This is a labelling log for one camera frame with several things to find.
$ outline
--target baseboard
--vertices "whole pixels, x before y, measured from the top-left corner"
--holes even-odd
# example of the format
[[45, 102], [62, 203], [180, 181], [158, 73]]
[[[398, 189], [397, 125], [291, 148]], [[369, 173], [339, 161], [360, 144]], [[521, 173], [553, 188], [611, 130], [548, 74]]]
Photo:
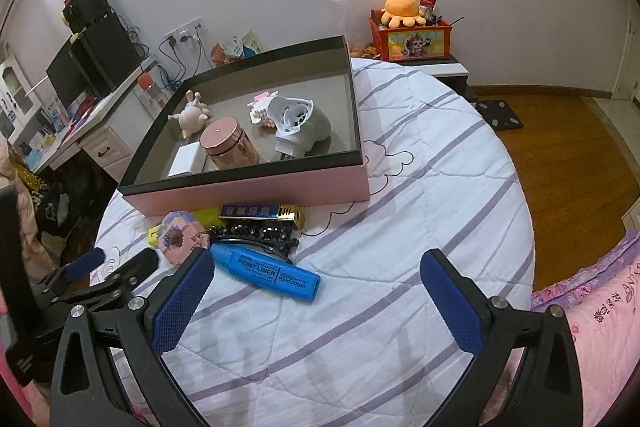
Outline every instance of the baseboard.
[[500, 96], [503, 94], [554, 94], [558, 96], [592, 96], [611, 98], [609, 91], [583, 89], [582, 87], [537, 86], [533, 84], [495, 84], [492, 86], [472, 86], [478, 96]]

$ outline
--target white cabinet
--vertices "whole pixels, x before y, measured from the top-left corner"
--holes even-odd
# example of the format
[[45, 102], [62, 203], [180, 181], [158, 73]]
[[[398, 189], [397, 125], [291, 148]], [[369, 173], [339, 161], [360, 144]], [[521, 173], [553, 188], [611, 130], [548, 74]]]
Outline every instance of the white cabinet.
[[153, 123], [154, 119], [130, 90], [109, 116], [108, 124], [83, 138], [80, 147], [119, 182]]
[[30, 89], [15, 57], [0, 64], [0, 133], [12, 144], [42, 107]]

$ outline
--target wall outlet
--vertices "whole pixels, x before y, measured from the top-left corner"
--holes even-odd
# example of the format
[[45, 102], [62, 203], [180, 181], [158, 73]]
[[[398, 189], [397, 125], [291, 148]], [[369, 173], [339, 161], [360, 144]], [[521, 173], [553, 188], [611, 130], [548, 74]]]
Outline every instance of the wall outlet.
[[202, 36], [202, 34], [206, 31], [206, 29], [204, 27], [204, 24], [202, 23], [202, 17], [198, 17], [197, 19], [194, 19], [193, 21], [185, 24], [184, 26], [180, 26], [179, 28], [176, 28], [174, 31], [167, 33], [167, 35], [165, 35], [164, 38], [168, 39], [170, 36], [174, 36], [175, 40], [179, 44], [180, 37], [183, 37], [183, 36], [195, 37], [196, 27], [198, 25], [200, 25], [200, 27], [198, 28], [198, 33], [200, 34], [200, 36]]

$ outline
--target white duvet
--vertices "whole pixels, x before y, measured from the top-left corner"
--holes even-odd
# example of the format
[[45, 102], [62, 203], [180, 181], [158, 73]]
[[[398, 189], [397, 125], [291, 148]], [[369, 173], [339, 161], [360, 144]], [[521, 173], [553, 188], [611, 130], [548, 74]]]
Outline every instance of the white duvet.
[[[422, 426], [470, 360], [420, 283], [430, 248], [486, 295], [529, 309], [531, 219], [492, 129], [421, 71], [364, 59], [353, 71], [372, 197], [305, 209], [305, 232], [321, 233], [300, 238], [295, 261], [322, 277], [315, 302], [217, 270], [178, 347], [163, 355], [214, 426]], [[117, 194], [98, 233], [108, 261], [92, 282], [146, 247], [158, 222]], [[169, 273], [162, 258], [140, 295]], [[116, 359], [142, 404], [126, 360]]]

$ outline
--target white box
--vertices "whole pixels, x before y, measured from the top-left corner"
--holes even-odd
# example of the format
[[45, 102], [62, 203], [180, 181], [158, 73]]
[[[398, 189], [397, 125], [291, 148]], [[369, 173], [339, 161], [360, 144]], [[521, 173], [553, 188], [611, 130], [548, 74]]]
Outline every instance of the white box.
[[169, 169], [167, 178], [182, 174], [197, 174], [202, 172], [207, 161], [207, 152], [200, 147], [199, 142], [183, 145], [175, 155], [174, 163]]

